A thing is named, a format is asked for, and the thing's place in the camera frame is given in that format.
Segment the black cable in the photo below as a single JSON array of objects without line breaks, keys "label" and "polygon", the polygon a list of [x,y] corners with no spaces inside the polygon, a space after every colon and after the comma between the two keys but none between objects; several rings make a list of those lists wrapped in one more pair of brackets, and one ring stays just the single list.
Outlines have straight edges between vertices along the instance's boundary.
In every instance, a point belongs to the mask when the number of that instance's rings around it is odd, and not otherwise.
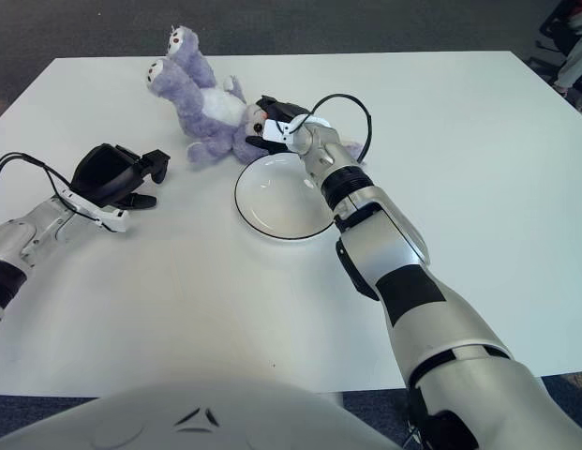
[{"label": "black cable", "polygon": [[[297,131],[300,127],[303,126],[303,124],[306,122],[306,120],[311,117],[316,110],[326,101],[328,101],[331,98],[347,98],[349,100],[351,100],[352,102],[356,103],[366,114],[366,121],[367,121],[367,139],[366,139],[366,143],[364,143],[364,148],[362,149],[362,152],[359,154],[359,157],[357,157],[357,162],[362,162],[364,160],[364,158],[367,155],[367,151],[369,150],[369,145],[372,142],[372,116],[370,115],[369,111],[366,108],[366,105],[364,105],[364,103],[362,103],[362,101],[354,96],[350,96],[349,94],[331,94],[329,96],[326,96],[324,98],[322,98],[318,103],[316,103],[316,105],[311,109],[311,111],[309,112],[308,115],[306,115],[303,120],[299,123],[299,125],[297,125],[297,127],[295,129],[293,129],[292,131],[289,132],[289,134],[294,133],[295,131]],[[282,131],[282,128],[280,127],[280,124],[278,123],[278,121],[276,120],[276,127],[278,128],[278,131],[280,131],[281,134],[284,134],[284,131]]]},{"label": "black cable", "polygon": [[[81,213],[81,212],[77,211],[75,208],[73,208],[72,206],[70,206],[67,203],[67,200],[65,200],[61,195],[59,195],[57,187],[55,186],[55,182],[53,181],[53,179],[51,177],[51,173],[47,169],[44,169],[44,171],[47,174],[47,178],[49,178],[49,182],[51,183],[51,187],[53,188],[53,192],[55,192],[55,197],[57,197],[59,199],[59,201],[62,203],[62,205],[64,205],[64,207],[66,209],[69,209],[72,213],[74,213],[77,216],[82,216],[83,218],[88,218],[89,220],[92,220],[93,222],[97,223],[97,219],[95,219],[94,217],[87,216],[86,214]],[[117,233],[114,230],[112,230],[110,227],[105,225],[104,223],[101,223],[101,226],[103,228],[105,228],[110,233]]]},{"label": "black cable", "polygon": [[[1,171],[3,171],[3,169],[6,167],[6,165],[9,164],[10,161],[16,160],[16,159],[21,159],[25,162],[28,162],[29,164],[35,165],[37,167],[40,167],[46,174],[47,177],[49,178],[49,181],[51,182],[51,186],[53,188],[53,192],[55,193],[55,196],[59,199],[59,201],[64,205],[65,208],[67,208],[68,210],[70,210],[72,213],[74,213],[75,215],[78,216],[82,216],[83,218],[88,218],[89,220],[92,220],[93,222],[97,222],[97,220],[93,217],[87,216],[86,214],[80,213],[78,212],[75,208],[73,208],[72,206],[70,206],[66,200],[64,200],[64,198],[62,198],[62,196],[59,194],[59,191],[57,190],[57,187],[55,186],[55,182],[53,181],[52,175],[54,175],[55,177],[57,177],[59,179],[59,181],[61,181],[62,183],[64,183],[68,188],[71,188],[70,183],[68,182],[68,180],[58,171],[56,171],[53,167],[48,166],[47,164],[45,164],[43,161],[36,159],[35,157],[31,157],[28,154],[25,153],[21,153],[21,152],[9,152],[9,153],[5,153],[3,156],[0,157],[0,173]],[[105,225],[104,223],[101,224],[101,226],[103,228],[105,228],[108,232],[111,233],[117,233],[116,231],[112,230],[110,227],[108,227],[107,225]]]}]

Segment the tabletop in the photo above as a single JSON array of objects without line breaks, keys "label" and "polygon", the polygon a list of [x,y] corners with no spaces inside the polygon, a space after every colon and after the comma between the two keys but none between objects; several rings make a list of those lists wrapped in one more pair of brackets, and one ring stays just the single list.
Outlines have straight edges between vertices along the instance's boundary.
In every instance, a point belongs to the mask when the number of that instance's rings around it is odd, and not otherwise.
[{"label": "tabletop", "polygon": [[[354,291],[338,231],[266,238],[240,218],[230,156],[198,169],[144,79],[151,57],[56,59],[0,118],[0,155],[64,174],[100,143],[171,155],[157,208],[93,227],[41,264],[0,325],[0,394],[105,396],[226,370],[317,391],[396,388],[381,305]],[[537,376],[582,370],[582,116],[509,52],[210,57],[216,76],[306,107],[334,92],[373,117],[366,172],[424,236],[431,270]],[[346,100],[319,110],[363,141]],[[10,164],[0,223],[51,196]]]}]

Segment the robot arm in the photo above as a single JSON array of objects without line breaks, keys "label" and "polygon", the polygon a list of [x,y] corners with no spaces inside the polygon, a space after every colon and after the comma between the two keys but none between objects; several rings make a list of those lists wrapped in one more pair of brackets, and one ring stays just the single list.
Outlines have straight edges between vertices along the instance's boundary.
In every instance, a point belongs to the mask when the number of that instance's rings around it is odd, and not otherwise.
[{"label": "robot arm", "polygon": [[299,154],[334,211],[343,267],[357,291],[381,301],[425,448],[582,449],[582,429],[476,311],[430,274],[422,236],[336,132],[311,117],[296,128],[304,118],[284,130],[266,123],[264,138]]},{"label": "robot arm", "polygon": [[81,161],[69,188],[55,191],[26,216],[0,225],[0,321],[34,267],[61,244],[83,233],[89,221],[123,233],[128,211],[118,208],[155,205],[154,198],[132,190],[149,173],[161,183],[169,159],[159,150],[138,157],[123,147],[102,144]]}]

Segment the floor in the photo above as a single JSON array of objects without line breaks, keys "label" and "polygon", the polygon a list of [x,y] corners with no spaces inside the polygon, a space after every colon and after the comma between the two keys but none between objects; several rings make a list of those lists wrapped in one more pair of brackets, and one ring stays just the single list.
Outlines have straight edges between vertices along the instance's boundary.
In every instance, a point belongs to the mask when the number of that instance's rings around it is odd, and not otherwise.
[{"label": "floor", "polygon": [[[239,13],[244,3],[245,11]],[[511,50],[558,62],[534,47],[557,0],[0,0],[0,115],[56,57],[160,55],[172,25],[201,37],[205,54]],[[582,373],[545,378],[582,426]],[[400,441],[405,391],[346,393],[345,406]],[[0,397],[0,436],[85,402]]]}]

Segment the white bowl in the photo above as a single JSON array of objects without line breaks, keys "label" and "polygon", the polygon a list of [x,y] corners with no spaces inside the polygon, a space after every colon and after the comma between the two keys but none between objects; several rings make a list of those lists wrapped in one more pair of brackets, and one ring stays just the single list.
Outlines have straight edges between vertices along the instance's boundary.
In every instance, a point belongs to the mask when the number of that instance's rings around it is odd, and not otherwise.
[{"label": "white bowl", "polygon": [[279,239],[305,239],[326,230],[332,211],[294,153],[262,157],[236,181],[236,207],[255,230]]}]

